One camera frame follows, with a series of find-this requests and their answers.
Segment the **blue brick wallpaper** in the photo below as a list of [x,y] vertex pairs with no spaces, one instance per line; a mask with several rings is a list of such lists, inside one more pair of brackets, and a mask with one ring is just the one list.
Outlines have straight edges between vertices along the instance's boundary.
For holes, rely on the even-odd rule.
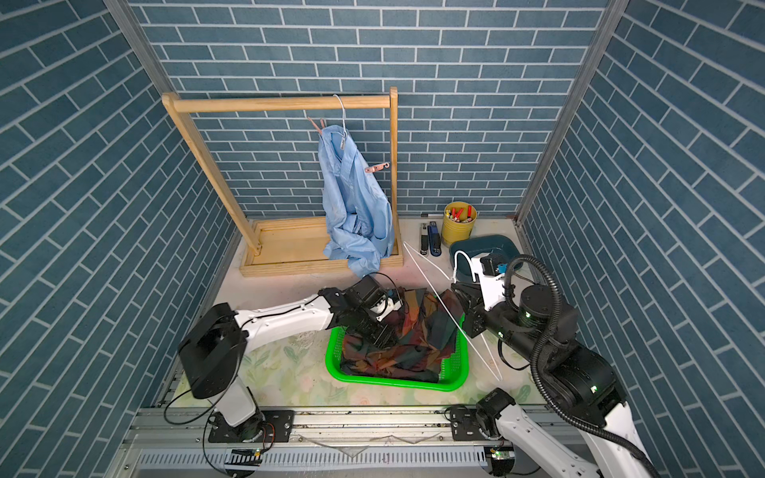
[[765,476],[765,4],[631,0],[527,229],[670,476]]
[[233,234],[101,0],[0,4],[0,476],[104,473]]
[[[399,212],[454,198],[516,211],[607,0],[131,0],[183,98],[399,88]],[[349,111],[371,164],[382,110]],[[312,112],[334,124],[338,111]],[[204,115],[197,126],[249,216],[323,214],[303,112]],[[378,179],[389,189],[389,175]]]

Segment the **black mounting plate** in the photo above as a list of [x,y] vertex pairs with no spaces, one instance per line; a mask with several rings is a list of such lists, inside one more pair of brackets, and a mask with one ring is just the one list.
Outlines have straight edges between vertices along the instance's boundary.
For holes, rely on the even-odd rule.
[[[295,412],[292,410],[263,410],[265,416],[265,423],[274,425],[274,443],[286,443],[289,441],[290,433],[292,432],[292,420],[295,418]],[[234,431],[234,427],[231,427],[226,423],[226,419],[216,411],[210,416],[210,436],[208,437],[209,443],[242,443],[239,435]],[[265,426],[265,444],[268,446],[271,443],[271,436],[274,434],[271,431],[271,427]],[[253,439],[254,442],[262,442],[263,435],[260,432]]]
[[451,439],[454,441],[486,440],[480,432],[476,421],[476,409],[464,406],[453,407],[446,411],[446,417],[451,418]]

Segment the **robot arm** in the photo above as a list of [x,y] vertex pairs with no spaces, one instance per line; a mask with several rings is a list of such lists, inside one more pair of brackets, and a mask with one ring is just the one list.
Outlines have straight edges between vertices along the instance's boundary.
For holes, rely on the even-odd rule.
[[325,288],[300,301],[253,311],[213,306],[178,347],[195,398],[210,400],[226,422],[246,439],[262,419],[252,394],[237,377],[245,353],[296,333],[343,326],[380,348],[393,345],[396,331],[380,321],[401,307],[397,291],[387,291],[367,275],[341,291]]
[[[590,447],[597,466],[575,455],[544,432],[501,389],[493,390],[477,403],[476,420],[480,429],[486,436],[501,435],[523,449],[550,476],[657,476],[650,462],[646,465],[647,459],[643,458],[641,463],[636,458],[645,453],[645,448],[618,376],[603,357],[576,340],[578,311],[563,301],[561,294],[558,294],[560,302],[555,327],[540,343],[553,315],[553,284],[550,282],[554,283],[555,279],[537,259],[521,257],[520,261],[535,265],[540,272],[544,270],[547,274],[542,275],[548,284],[525,288],[520,293],[519,305],[513,301],[514,286],[509,280],[512,267],[519,260],[505,265],[500,264],[502,260],[496,255],[487,254],[470,259],[470,269],[480,286],[452,285],[465,309],[463,328],[470,337],[489,330],[523,358],[530,362],[537,359],[535,383],[545,388],[550,397],[549,404],[558,408],[555,411],[568,416],[566,421],[587,425],[585,428],[590,432],[577,428]],[[621,446],[604,439],[609,434],[601,431],[624,439]]]

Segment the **colorful cloth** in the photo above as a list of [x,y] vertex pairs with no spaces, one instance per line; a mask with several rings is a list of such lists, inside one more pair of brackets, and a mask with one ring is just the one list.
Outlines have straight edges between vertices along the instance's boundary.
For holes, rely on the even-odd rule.
[[[441,294],[441,299],[454,318],[462,316],[451,290]],[[438,299],[426,289],[406,291],[403,307],[383,321],[396,327],[398,343],[378,349],[362,337],[346,333],[340,370],[348,375],[438,382],[441,361],[454,352],[459,333]]]

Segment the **wooden clothes rack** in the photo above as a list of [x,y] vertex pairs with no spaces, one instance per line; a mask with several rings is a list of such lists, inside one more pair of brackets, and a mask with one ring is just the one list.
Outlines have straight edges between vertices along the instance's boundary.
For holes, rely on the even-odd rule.
[[202,167],[213,189],[231,215],[236,227],[247,242],[239,270],[244,276],[309,274],[314,272],[342,272],[348,270],[347,260],[329,260],[324,247],[329,242],[325,219],[320,216],[300,219],[269,219],[250,223],[236,201],[226,179],[213,159],[189,113],[288,111],[311,109],[390,109],[390,180],[393,229],[396,241],[390,257],[381,267],[401,266],[404,256],[396,211],[397,152],[399,132],[399,92],[393,87],[388,95],[343,96],[342,105],[332,96],[306,98],[251,98],[251,99],[181,99],[176,93],[162,95],[162,104],[175,122],[178,131]]

